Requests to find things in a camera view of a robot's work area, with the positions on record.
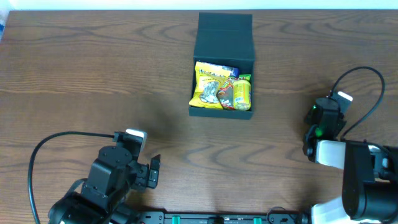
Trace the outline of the colourful Haribo gummy bag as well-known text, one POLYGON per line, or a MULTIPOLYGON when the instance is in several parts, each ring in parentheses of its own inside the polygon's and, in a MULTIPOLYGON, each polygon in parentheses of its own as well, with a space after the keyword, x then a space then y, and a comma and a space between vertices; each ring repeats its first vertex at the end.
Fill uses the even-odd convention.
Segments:
POLYGON ((233 107, 233 83, 237 80, 247 80, 250 82, 251 74, 242 74, 238 78, 229 77, 220 88, 217 97, 225 110, 235 110, 233 107))

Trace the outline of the yellow sunflower seed bag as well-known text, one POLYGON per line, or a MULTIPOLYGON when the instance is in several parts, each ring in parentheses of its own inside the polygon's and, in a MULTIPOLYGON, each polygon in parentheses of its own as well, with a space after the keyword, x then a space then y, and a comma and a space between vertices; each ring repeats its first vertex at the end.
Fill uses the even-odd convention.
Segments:
POLYGON ((223 107, 217 97, 221 86, 231 75, 231 70, 225 66, 206 62, 196 62, 196 86, 189 105, 197 108, 222 110, 223 107))

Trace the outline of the yellow round jar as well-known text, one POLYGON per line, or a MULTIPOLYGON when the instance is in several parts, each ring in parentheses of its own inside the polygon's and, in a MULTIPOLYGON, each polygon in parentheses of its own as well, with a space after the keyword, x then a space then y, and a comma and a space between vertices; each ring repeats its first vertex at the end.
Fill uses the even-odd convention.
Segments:
POLYGON ((251 108, 251 84, 247 80, 233 83, 233 107, 235 110, 247 111, 251 108))

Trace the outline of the dark blue chocolate bar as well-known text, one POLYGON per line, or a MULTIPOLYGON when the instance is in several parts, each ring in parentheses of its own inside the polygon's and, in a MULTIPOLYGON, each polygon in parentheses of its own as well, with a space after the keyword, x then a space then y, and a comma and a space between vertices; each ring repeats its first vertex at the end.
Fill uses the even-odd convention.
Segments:
POLYGON ((234 77, 238 78, 239 77, 239 69, 235 67, 228 67, 228 66, 222 66, 221 67, 229 77, 234 77))

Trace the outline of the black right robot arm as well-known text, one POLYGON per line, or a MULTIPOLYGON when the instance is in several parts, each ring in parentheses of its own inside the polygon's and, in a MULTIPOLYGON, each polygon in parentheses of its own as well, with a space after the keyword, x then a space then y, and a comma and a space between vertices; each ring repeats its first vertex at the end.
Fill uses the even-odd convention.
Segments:
POLYGON ((303 153, 343 170, 342 206, 352 221, 397 221, 397 148, 366 140, 338 140, 345 125, 340 101, 319 98, 305 117, 303 153))

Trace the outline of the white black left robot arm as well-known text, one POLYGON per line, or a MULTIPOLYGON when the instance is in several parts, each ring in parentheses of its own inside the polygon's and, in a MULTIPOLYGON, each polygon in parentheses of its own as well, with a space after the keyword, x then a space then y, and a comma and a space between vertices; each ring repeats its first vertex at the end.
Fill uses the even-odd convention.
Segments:
POLYGON ((49 211, 50 223, 139 223, 140 213, 125 199, 130 190, 154 189, 159 181, 160 155, 150 164, 137 162, 132 151, 119 146, 99 150, 87 178, 75 181, 49 211))

